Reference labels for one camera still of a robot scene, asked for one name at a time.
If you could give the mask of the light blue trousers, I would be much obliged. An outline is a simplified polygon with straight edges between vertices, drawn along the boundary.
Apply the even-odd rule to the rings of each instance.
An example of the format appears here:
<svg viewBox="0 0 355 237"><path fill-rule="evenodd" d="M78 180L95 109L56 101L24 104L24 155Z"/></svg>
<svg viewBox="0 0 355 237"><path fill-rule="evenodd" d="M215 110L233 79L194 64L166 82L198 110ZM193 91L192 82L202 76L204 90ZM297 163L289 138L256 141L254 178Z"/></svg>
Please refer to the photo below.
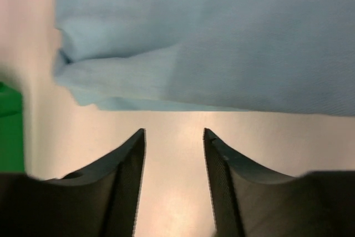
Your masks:
<svg viewBox="0 0 355 237"><path fill-rule="evenodd" d="M55 25L80 105L354 115L354 0L55 0Z"/></svg>

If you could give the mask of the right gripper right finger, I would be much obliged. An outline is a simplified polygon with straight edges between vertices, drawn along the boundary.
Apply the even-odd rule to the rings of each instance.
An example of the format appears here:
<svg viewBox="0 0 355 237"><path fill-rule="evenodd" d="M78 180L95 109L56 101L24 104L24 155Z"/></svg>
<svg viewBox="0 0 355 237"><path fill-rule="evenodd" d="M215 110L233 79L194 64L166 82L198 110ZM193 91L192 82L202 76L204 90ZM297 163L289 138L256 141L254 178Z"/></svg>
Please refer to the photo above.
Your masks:
<svg viewBox="0 0 355 237"><path fill-rule="evenodd" d="M353 236L354 172L291 177L271 170L204 131L218 236Z"/></svg>

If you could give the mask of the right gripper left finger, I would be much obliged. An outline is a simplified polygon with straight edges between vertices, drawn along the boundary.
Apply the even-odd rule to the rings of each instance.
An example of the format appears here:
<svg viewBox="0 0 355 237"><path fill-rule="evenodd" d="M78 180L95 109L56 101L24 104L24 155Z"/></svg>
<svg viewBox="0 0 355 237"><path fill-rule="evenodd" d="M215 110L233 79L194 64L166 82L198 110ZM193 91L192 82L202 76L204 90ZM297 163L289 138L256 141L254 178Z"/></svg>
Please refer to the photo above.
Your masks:
<svg viewBox="0 0 355 237"><path fill-rule="evenodd" d="M61 179L1 174L2 236L133 236L145 132Z"/></svg>

